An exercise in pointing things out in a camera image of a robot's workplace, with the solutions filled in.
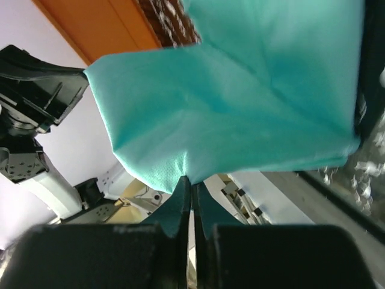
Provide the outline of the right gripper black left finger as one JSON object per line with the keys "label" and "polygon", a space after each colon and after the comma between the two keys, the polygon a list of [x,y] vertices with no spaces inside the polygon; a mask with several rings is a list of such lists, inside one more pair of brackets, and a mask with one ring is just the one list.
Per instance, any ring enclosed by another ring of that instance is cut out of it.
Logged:
{"label": "right gripper black left finger", "polygon": [[2,288],[186,288],[191,185],[141,223],[39,225],[10,252]]}

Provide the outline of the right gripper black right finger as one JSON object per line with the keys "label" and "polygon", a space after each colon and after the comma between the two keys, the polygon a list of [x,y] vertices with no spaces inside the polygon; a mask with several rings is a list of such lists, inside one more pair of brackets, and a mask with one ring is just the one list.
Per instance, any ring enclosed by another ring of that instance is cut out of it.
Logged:
{"label": "right gripper black right finger", "polygon": [[192,188],[199,288],[374,288],[353,239],[333,225],[245,225],[204,183]]}

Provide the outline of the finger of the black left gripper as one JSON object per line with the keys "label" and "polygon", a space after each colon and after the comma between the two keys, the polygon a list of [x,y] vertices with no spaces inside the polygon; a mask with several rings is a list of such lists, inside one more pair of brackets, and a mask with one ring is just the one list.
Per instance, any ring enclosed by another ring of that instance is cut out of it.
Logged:
{"label": "finger of the black left gripper", "polygon": [[14,45],[1,49],[1,107],[18,121],[59,125],[87,87],[83,69],[41,61]]}

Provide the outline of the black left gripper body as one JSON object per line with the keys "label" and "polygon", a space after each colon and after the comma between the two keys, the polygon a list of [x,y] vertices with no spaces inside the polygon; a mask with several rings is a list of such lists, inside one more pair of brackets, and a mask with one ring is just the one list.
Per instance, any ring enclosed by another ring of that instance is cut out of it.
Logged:
{"label": "black left gripper body", "polygon": [[51,116],[30,101],[1,99],[1,140],[7,137],[34,138],[50,132]]}

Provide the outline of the teal t shirt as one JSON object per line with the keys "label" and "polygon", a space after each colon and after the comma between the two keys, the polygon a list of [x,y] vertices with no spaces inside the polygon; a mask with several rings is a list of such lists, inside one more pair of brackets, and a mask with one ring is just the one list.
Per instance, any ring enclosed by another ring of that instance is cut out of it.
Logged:
{"label": "teal t shirt", "polygon": [[354,130],[363,1],[184,1],[201,42],[85,70],[126,171],[171,193],[239,170],[341,166]]}

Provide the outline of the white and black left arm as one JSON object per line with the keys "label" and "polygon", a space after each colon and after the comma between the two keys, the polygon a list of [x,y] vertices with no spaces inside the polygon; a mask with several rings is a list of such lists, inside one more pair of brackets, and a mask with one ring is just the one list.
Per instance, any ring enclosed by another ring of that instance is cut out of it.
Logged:
{"label": "white and black left arm", "polygon": [[52,164],[37,136],[60,125],[82,99],[88,80],[80,68],[41,61],[14,45],[1,49],[1,174],[27,188],[63,223],[106,222],[124,207],[138,181],[121,164],[71,185]]}

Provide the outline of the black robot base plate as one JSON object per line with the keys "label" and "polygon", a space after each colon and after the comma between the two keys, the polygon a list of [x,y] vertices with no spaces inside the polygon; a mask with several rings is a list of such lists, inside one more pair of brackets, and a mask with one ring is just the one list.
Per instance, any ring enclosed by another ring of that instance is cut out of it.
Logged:
{"label": "black robot base plate", "polygon": [[360,227],[370,233],[381,244],[384,244],[384,229],[370,220],[369,217],[361,213],[353,205],[349,204],[346,200],[343,200],[341,196],[338,196],[329,185],[324,184],[308,172],[265,172],[263,173],[267,178],[270,177],[288,177],[289,184],[294,184],[294,181],[299,181],[300,184],[307,184],[314,189],[319,195],[325,197],[329,202],[335,205],[349,218],[355,221]]}

